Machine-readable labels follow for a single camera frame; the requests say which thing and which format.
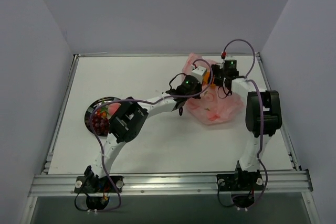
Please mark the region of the dark red fake grapes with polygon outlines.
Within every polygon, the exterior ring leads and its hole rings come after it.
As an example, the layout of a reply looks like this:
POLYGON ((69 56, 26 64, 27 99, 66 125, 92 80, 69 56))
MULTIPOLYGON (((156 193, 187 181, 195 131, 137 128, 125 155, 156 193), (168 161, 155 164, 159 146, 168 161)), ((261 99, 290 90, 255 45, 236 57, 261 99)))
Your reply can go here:
POLYGON ((93 129, 98 135, 108 135, 110 124, 107 117, 95 114, 91 121, 93 129))

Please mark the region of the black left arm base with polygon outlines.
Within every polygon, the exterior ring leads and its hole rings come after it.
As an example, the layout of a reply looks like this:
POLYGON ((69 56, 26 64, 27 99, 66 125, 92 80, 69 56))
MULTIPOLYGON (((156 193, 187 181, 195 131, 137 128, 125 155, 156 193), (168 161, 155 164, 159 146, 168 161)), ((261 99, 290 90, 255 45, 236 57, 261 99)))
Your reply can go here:
POLYGON ((121 206, 121 193, 124 185, 124 177, 117 175, 105 176, 99 178, 95 175, 88 166, 83 176, 78 176, 75 182, 74 206, 81 212, 110 212, 118 209, 121 206), (79 206, 77 199, 79 195, 85 195, 85 207, 79 206), (109 194, 116 194, 118 197, 118 204, 115 207, 108 208, 111 196, 109 194))

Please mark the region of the red fake cherry tomatoes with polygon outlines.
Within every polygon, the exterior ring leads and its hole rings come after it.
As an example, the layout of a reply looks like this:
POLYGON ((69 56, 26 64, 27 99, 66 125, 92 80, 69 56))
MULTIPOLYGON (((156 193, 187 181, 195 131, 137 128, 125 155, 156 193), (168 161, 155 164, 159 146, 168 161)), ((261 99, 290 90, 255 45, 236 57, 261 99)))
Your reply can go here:
POLYGON ((108 109, 108 106, 105 105, 101 108, 99 108, 97 111, 96 111, 96 115, 98 117, 101 117, 101 118, 108 118, 109 116, 109 109, 108 109))

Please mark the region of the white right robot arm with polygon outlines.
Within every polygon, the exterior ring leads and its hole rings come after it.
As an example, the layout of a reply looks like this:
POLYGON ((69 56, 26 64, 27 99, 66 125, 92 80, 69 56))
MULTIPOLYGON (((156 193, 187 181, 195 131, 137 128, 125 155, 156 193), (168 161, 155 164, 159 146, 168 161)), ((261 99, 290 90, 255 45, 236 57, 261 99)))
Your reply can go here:
POLYGON ((240 171, 233 175, 236 187, 244 189, 252 182, 249 172, 260 170, 266 145, 282 126, 278 91, 260 88, 257 83, 239 74, 236 60, 211 65, 213 77, 207 82, 223 89, 225 97, 237 94, 245 104, 245 125, 250 132, 244 153, 238 161, 240 171))

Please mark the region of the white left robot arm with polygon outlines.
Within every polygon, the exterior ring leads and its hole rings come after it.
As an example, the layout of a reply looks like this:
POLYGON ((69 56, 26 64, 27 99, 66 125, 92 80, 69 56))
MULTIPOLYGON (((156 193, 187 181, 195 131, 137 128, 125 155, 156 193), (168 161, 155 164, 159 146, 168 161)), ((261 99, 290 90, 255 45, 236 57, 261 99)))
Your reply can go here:
POLYGON ((186 74, 182 83, 160 96, 148 100, 129 97, 103 103, 91 112, 89 127, 100 145, 101 152, 93 165, 86 168, 87 186, 94 192, 105 188, 106 179, 117 156, 126 143, 134 140, 145 121, 163 112, 181 110, 190 98, 200 99, 203 76, 186 74))

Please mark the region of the pink plastic bag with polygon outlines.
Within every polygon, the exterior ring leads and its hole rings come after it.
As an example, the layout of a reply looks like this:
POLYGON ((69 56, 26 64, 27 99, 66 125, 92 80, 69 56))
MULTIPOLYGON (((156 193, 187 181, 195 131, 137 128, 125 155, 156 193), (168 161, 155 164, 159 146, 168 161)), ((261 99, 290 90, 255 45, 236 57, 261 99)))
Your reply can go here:
MULTIPOLYGON (((202 89, 207 86, 206 79, 210 76, 209 65, 214 65, 217 62, 207 60, 206 62, 199 61, 202 59, 200 55, 191 53, 182 69, 185 74, 191 74, 193 66, 202 66, 207 69, 207 73, 203 79, 202 89)), ((206 125, 221 124, 228 122, 241 111, 244 103, 241 97, 237 94, 226 96, 227 91, 211 84, 211 86, 201 94, 200 99, 190 98, 186 101, 185 108, 201 123, 206 125)))

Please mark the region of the orange fake fruit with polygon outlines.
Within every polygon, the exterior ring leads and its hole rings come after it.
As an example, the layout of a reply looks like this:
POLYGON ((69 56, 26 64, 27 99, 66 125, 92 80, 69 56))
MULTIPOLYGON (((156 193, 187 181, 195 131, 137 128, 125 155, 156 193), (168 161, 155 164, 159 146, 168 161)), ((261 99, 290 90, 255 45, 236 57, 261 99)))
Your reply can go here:
POLYGON ((214 89, 216 87, 216 85, 214 83, 214 77, 215 77, 215 75, 211 74, 211 72, 209 70, 207 70, 204 77, 203 77, 202 85, 203 86, 210 85, 209 87, 214 89))

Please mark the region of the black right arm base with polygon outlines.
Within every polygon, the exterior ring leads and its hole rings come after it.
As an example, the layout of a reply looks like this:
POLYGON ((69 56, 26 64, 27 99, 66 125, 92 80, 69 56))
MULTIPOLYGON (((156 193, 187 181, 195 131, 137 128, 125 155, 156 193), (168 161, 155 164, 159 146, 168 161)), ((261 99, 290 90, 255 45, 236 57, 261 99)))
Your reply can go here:
POLYGON ((217 200, 224 208, 236 208, 238 211, 248 211, 261 200, 267 184, 268 173, 262 178, 260 170, 256 172, 243 171, 236 168, 231 174, 217 174, 217 200), (231 203, 224 204, 220 193, 229 192, 231 203))

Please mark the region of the pink fake peach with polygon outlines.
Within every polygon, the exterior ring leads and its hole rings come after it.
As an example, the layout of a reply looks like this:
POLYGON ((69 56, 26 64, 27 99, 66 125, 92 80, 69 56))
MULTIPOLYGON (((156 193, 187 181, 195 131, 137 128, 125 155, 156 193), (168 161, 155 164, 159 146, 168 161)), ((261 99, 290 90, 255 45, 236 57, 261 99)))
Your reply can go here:
POLYGON ((108 114, 112 116, 117 111, 117 109, 120 107, 120 105, 121 105, 120 103, 113 103, 113 104, 108 105, 108 114))

